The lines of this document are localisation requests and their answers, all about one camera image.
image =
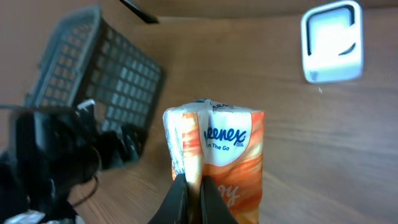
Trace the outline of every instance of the white container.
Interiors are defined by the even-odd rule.
[[[310,83],[352,80],[362,74],[362,10],[338,1],[307,11],[301,20],[304,76]]]

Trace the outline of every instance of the gray plastic basket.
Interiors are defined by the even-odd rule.
[[[99,6],[63,18],[40,62],[25,105],[76,106],[92,98],[106,106],[103,131],[124,123],[147,129],[163,85],[160,67],[101,18]]]

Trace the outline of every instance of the tissue packet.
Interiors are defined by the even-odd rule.
[[[172,176],[185,173],[190,200],[198,200],[201,178],[210,175],[237,222],[259,222],[264,117],[211,100],[166,110]]]

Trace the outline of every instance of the wooden table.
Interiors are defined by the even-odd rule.
[[[364,12],[363,77],[329,85],[303,78],[300,16],[125,22],[166,82],[143,158],[102,175],[87,223],[150,220],[172,183],[162,113],[199,98],[267,112],[260,223],[398,223],[398,9]]]

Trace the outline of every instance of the basket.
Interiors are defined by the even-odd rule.
[[[101,131],[146,131],[163,85],[161,69],[101,18],[99,6],[63,18],[47,43],[27,107],[103,105]]]

